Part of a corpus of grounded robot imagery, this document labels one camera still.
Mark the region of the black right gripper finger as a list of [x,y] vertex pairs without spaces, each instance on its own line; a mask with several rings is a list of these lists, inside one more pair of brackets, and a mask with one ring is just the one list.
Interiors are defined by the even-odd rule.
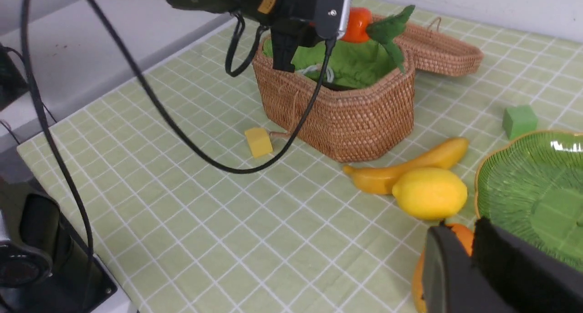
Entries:
[[580,313],[582,273],[480,218],[468,255],[445,222],[425,238],[427,313]]

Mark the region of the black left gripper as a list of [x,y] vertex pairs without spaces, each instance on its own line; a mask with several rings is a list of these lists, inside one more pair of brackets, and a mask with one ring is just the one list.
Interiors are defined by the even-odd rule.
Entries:
[[273,70],[295,72],[292,60],[302,36],[301,28],[307,25],[315,31],[313,19],[316,1],[262,0],[262,14],[265,16],[262,28],[271,29]]

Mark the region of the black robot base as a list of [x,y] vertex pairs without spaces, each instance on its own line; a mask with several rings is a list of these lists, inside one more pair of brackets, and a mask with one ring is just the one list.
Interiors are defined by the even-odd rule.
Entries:
[[49,195],[1,181],[0,283],[6,313],[91,313],[114,280]]

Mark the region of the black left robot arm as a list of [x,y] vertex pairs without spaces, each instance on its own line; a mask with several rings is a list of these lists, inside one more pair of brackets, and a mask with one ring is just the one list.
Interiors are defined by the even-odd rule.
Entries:
[[225,69],[240,75],[249,65],[246,60],[233,70],[232,60],[245,18],[260,24],[253,50],[257,50],[262,33],[271,32],[274,70],[294,72],[292,58],[298,47],[313,47],[321,41],[340,39],[348,30],[352,0],[166,0],[178,10],[202,10],[211,14],[229,13],[238,20],[229,47]]

